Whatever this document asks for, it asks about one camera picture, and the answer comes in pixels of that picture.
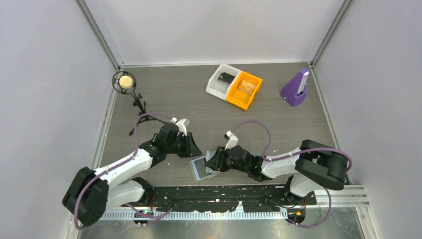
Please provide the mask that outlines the beige card holder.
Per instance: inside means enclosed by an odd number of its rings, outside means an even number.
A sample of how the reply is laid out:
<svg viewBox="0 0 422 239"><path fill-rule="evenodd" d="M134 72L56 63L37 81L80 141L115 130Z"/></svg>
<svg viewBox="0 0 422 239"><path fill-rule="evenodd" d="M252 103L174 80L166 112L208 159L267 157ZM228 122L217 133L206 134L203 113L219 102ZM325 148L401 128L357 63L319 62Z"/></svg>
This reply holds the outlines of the beige card holder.
<svg viewBox="0 0 422 239"><path fill-rule="evenodd" d="M209 179L219 174L218 171L214 171L213 169L206 167L206 162L208 162L213 156L215 156L215 151L207 151L205 155L189 162L195 182Z"/></svg>

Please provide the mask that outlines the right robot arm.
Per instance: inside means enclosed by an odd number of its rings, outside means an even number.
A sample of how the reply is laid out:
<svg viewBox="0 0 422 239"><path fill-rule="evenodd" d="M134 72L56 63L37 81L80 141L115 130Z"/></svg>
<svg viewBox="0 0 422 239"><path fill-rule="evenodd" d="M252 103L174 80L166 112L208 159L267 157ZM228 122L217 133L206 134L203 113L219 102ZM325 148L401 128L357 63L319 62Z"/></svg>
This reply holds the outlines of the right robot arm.
<svg viewBox="0 0 422 239"><path fill-rule="evenodd" d="M294 205L320 188L343 190L352 160L341 150L306 139L300 147L276 156L253 155L239 145L218 147L205 166L216 172L237 170L258 182L288 175L284 198Z"/></svg>

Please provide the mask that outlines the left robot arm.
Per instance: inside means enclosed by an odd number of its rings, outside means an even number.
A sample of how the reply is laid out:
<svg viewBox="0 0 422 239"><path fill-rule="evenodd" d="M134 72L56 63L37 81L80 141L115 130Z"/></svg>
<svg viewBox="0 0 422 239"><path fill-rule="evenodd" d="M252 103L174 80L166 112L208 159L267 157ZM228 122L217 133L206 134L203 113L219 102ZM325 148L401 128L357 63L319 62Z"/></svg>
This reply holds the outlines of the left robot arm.
<svg viewBox="0 0 422 239"><path fill-rule="evenodd" d="M168 154L180 158L200 156L202 152L187 131L188 119L165 123L158 134L126 157L102 168L80 169L65 193L62 205L76 223L89 227L105 211L128 203L151 205L154 188L135 175L164 161Z"/></svg>

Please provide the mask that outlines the black card in white bin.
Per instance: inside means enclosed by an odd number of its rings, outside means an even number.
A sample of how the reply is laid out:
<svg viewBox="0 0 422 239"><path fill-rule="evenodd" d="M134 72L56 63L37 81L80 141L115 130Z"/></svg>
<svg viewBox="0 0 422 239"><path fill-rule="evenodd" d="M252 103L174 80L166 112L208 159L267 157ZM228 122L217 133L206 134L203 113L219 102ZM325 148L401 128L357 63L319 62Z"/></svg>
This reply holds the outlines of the black card in white bin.
<svg viewBox="0 0 422 239"><path fill-rule="evenodd" d="M233 80L235 79L235 76L227 73L227 72L222 72L219 76L218 76L218 82L224 83L226 85L230 85Z"/></svg>

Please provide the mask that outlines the tan card in orange bin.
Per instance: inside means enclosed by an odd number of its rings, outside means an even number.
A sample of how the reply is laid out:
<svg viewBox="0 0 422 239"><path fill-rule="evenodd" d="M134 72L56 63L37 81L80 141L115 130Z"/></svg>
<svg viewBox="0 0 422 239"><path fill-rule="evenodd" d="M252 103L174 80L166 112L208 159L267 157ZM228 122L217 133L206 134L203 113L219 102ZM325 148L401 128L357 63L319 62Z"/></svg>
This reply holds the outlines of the tan card in orange bin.
<svg viewBox="0 0 422 239"><path fill-rule="evenodd" d="M238 89L241 90L242 92L252 95L256 89L256 85L246 80L242 80L238 86Z"/></svg>

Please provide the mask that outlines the white plastic bin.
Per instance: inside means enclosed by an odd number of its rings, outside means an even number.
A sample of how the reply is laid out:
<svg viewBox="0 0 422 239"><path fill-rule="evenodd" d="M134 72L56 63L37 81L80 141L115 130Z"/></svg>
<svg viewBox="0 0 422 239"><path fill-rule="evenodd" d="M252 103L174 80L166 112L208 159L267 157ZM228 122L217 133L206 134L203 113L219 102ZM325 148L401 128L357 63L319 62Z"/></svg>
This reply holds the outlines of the white plastic bin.
<svg viewBox="0 0 422 239"><path fill-rule="evenodd" d="M218 82L218 76L222 72L227 72L233 76L235 76L235 79L230 85L226 85L224 83ZM229 90L231 89L232 85L234 84L235 80L239 77L241 73L241 70L232 67L227 64L220 64L219 67L216 69L216 71L213 73L213 75L208 80L208 84L206 87L206 93L209 93L210 95L213 95L221 100L226 101Z"/></svg>

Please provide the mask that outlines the orange plastic bin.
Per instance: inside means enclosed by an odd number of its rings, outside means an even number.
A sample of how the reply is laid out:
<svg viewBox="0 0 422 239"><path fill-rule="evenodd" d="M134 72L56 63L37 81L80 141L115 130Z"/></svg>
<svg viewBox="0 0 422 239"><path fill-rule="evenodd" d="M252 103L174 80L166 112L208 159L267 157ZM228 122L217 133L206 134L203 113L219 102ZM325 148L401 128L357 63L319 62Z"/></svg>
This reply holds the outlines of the orange plastic bin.
<svg viewBox="0 0 422 239"><path fill-rule="evenodd" d="M245 111L248 110L261 88L262 81L259 77L241 71L229 88L226 101Z"/></svg>

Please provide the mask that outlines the cream round microphone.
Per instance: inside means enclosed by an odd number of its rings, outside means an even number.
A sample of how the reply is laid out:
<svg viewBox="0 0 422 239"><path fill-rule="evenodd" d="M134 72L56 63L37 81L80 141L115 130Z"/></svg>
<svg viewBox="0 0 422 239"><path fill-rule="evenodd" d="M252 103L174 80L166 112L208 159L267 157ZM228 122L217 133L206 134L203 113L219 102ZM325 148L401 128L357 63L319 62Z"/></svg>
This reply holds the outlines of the cream round microphone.
<svg viewBox="0 0 422 239"><path fill-rule="evenodd" d="M118 83L122 89L129 89L134 84L133 79L128 75L121 76Z"/></svg>

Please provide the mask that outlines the purple stand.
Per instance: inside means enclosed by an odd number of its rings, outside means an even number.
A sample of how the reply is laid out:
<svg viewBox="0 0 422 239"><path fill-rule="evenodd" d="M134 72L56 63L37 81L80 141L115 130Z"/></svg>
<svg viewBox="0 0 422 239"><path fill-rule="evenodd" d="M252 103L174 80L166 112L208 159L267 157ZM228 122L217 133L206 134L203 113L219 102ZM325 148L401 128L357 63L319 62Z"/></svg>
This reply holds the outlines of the purple stand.
<svg viewBox="0 0 422 239"><path fill-rule="evenodd" d="M302 73L309 71L308 68L301 69L280 91L280 96L291 106L300 105L306 98L308 90L305 89L302 94L297 95L298 87L302 79Z"/></svg>

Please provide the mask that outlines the white device in stand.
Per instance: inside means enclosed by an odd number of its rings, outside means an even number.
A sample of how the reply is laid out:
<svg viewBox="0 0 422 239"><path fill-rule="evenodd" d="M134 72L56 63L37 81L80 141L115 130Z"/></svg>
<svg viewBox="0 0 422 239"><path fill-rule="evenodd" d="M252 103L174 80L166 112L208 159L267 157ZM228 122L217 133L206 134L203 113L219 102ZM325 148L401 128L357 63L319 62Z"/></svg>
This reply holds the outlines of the white device in stand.
<svg viewBox="0 0 422 239"><path fill-rule="evenodd" d="M301 79L299 87L298 87L297 95L300 95L300 94L303 93L303 91L305 89L305 85L307 83L308 76L309 76L309 71L302 73L302 79Z"/></svg>

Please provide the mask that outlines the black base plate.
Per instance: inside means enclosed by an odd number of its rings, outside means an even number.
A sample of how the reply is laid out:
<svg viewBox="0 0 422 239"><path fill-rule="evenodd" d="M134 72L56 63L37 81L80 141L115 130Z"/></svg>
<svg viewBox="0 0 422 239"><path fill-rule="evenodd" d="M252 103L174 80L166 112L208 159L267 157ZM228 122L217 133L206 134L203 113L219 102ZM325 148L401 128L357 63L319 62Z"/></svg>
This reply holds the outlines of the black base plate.
<svg viewBox="0 0 422 239"><path fill-rule="evenodd" d="M308 193L296 203L288 201L283 185L160 186L154 187L145 206L162 212L233 212L243 206L245 212L275 212L293 206L314 206L315 194Z"/></svg>

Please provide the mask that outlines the perforated metal rail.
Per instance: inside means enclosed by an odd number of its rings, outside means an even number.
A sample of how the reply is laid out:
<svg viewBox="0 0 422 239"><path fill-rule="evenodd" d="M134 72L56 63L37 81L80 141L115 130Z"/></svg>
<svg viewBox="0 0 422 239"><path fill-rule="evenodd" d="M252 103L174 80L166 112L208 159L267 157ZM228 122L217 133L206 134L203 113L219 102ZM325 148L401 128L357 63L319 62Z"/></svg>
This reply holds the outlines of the perforated metal rail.
<svg viewBox="0 0 422 239"><path fill-rule="evenodd" d="M275 212L245 212L243 209L236 209L232 212L170 212L162 219L167 221L182 220L260 220L260 219L287 219L286 210ZM143 219L133 210L117 209L106 212L101 220L138 220Z"/></svg>

